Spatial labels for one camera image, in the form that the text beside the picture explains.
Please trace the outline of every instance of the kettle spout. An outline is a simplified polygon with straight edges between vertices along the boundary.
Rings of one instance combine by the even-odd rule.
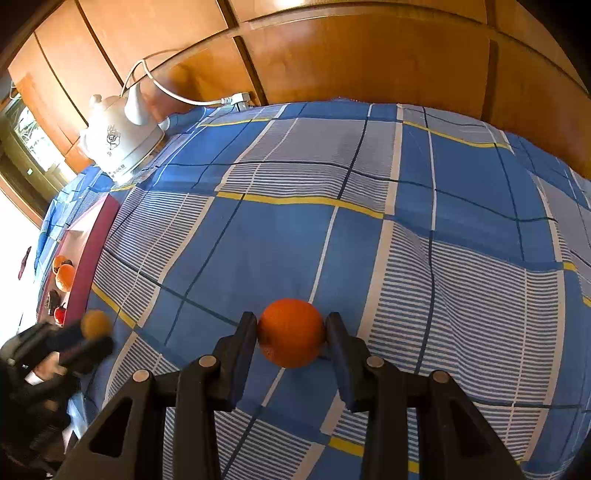
[[[127,120],[139,127],[147,125],[150,122],[152,115],[148,111],[148,106],[142,97],[139,82],[129,88],[124,112]]]

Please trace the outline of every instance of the window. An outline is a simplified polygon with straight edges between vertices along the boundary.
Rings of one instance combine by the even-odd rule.
[[[28,107],[22,109],[14,126],[14,132],[20,137],[43,171],[49,170],[53,164],[64,161],[63,155],[49,140],[49,137],[39,126]]]
[[[57,190],[76,177],[20,95],[13,99],[4,110],[4,114],[9,128],[21,147],[24,147],[23,150],[28,154],[30,162],[41,170],[51,184],[57,182],[54,185]]]

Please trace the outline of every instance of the wooden wall panel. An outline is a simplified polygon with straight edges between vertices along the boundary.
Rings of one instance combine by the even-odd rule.
[[[66,163],[75,173],[80,173],[94,162],[82,152],[77,141],[66,154]]]
[[[558,42],[517,0],[495,0],[496,26],[499,31],[522,41],[562,68],[584,88],[573,64]]]
[[[461,24],[350,15],[267,27],[244,39],[270,103],[343,96],[476,118],[482,112],[489,42]]]
[[[216,100],[238,92],[249,92],[254,103],[259,104],[232,38],[217,38],[205,48],[189,49],[174,62],[160,67],[154,76],[170,91],[191,100]],[[141,89],[158,120],[192,108],[188,103],[166,95],[150,79],[142,80]]]
[[[216,0],[81,0],[90,26],[125,79],[131,66],[151,56],[150,68],[224,30]],[[143,76],[141,67],[136,70]]]
[[[8,71],[39,125],[62,154],[68,152],[86,124],[51,72],[34,35]]]
[[[230,0],[238,20],[244,22],[282,10],[313,5],[342,3],[343,0]],[[378,0],[393,4],[429,7],[486,23],[485,0]]]
[[[49,64],[86,120],[92,95],[119,95],[121,84],[86,28],[74,0],[60,6],[36,33]]]
[[[526,48],[499,43],[491,123],[522,135],[591,178],[591,100]]]

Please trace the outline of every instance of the dark object on shelf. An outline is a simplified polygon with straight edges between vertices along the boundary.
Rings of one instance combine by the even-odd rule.
[[[57,290],[50,290],[47,292],[47,299],[45,300],[45,306],[47,308],[47,314],[53,317],[53,312],[56,311],[61,305],[61,296]]]

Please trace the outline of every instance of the tangerine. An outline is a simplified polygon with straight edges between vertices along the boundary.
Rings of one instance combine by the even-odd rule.
[[[297,299],[271,303],[257,325],[261,351],[279,367],[304,367],[320,353],[325,339],[322,315]]]
[[[53,273],[57,274],[57,271],[60,269],[61,264],[64,263],[66,260],[68,260],[66,257],[64,257],[64,255],[56,255],[53,258],[53,262],[51,264],[51,267],[53,269]]]
[[[70,291],[74,283],[76,269],[70,264],[63,264],[56,274],[56,286],[61,291]]]
[[[109,336],[113,332],[111,320],[101,310],[89,310],[82,317],[80,322],[82,336],[87,340]]]

